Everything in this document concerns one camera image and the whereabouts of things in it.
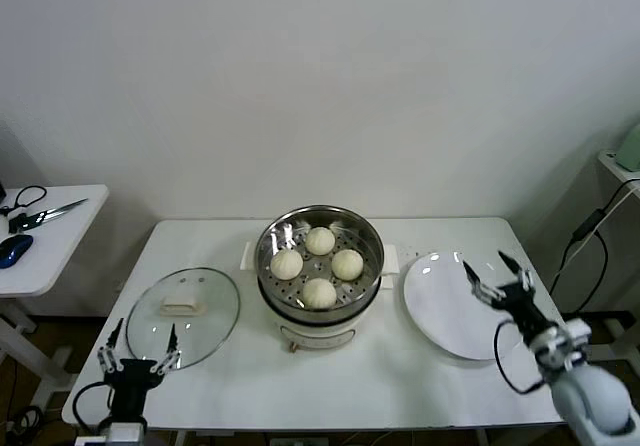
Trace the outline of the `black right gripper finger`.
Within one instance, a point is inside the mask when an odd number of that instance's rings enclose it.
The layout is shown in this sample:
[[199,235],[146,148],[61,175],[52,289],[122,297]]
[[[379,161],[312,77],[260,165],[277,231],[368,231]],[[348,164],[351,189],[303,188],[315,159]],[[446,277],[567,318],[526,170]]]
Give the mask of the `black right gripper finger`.
[[524,269],[514,258],[506,253],[499,251],[498,255],[506,267],[518,278],[522,289],[527,292],[534,292],[534,283],[531,272],[528,269]]
[[466,261],[463,262],[463,267],[471,285],[472,294],[482,303],[494,309],[500,309],[503,305],[503,292],[496,287],[486,285]]

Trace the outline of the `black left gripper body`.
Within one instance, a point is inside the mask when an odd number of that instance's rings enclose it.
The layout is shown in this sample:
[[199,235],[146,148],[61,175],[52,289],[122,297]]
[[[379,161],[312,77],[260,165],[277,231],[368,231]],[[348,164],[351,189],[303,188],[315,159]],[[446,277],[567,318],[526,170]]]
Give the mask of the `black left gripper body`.
[[104,382],[116,391],[147,392],[161,384],[161,376],[154,370],[154,360],[122,359],[119,366],[104,375]]

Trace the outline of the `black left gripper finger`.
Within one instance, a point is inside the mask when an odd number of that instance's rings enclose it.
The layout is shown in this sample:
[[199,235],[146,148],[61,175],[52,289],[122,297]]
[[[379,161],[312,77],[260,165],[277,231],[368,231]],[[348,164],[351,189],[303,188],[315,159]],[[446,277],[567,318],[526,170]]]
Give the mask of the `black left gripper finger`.
[[166,353],[161,360],[151,368],[153,374],[166,374],[169,372],[180,359],[180,351],[178,350],[178,337],[176,333],[176,325],[173,324],[169,334],[169,341]]
[[123,365],[115,351],[122,325],[123,318],[120,318],[115,329],[110,333],[106,344],[98,349],[98,362],[103,373],[115,373],[123,370]]

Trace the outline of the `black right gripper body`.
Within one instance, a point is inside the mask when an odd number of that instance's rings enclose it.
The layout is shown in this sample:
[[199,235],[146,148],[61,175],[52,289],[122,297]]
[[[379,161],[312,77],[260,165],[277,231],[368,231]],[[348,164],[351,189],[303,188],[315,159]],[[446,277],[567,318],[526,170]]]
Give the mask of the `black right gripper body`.
[[521,282],[499,286],[500,297],[492,301],[497,310],[509,313],[524,340],[534,340],[546,330],[555,327],[556,322],[548,319],[535,305],[535,289],[528,289]]

